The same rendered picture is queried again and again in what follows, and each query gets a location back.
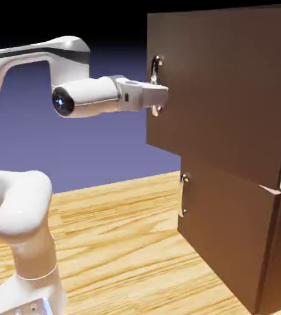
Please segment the small brown cabinet door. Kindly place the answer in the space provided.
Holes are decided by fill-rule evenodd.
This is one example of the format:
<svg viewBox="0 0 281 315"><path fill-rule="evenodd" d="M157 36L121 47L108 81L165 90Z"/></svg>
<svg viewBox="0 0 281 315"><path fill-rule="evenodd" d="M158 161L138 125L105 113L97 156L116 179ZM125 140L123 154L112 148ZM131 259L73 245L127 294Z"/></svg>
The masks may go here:
<svg viewBox="0 0 281 315"><path fill-rule="evenodd" d="M190 175L178 231L252 314L259 314L273 215L281 192L182 158Z"/></svg>

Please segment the curved silver door handle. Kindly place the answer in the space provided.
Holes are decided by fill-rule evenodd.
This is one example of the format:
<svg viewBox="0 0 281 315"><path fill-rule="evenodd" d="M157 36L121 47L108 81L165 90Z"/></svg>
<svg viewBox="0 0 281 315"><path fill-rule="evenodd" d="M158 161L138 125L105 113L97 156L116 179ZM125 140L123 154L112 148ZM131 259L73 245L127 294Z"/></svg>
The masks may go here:
<svg viewBox="0 0 281 315"><path fill-rule="evenodd" d="M161 66L163 66L164 59L160 55L155 55L152 58L151 62L151 84L158 84L158 74L159 74L159 69ZM151 113L154 117L158 117L160 112L163 109L163 105L153 105L151 107Z"/></svg>

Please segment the large brown cabinet door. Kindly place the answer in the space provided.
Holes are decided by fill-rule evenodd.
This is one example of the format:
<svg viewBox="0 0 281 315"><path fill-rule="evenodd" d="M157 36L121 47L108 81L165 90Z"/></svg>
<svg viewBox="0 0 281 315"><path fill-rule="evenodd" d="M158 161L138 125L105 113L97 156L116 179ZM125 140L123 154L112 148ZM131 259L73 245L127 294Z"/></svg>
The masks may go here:
<svg viewBox="0 0 281 315"><path fill-rule="evenodd" d="M278 189L281 6L150 14L147 26L169 88L148 143Z"/></svg>

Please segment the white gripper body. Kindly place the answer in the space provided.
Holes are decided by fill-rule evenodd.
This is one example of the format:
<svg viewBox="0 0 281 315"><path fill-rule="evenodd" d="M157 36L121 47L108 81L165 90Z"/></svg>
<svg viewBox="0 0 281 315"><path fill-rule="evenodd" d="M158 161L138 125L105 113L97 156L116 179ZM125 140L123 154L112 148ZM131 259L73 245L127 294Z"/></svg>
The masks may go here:
<svg viewBox="0 0 281 315"><path fill-rule="evenodd" d="M145 83L142 85L142 105L148 108L154 105L164 105L168 100L168 87Z"/></svg>

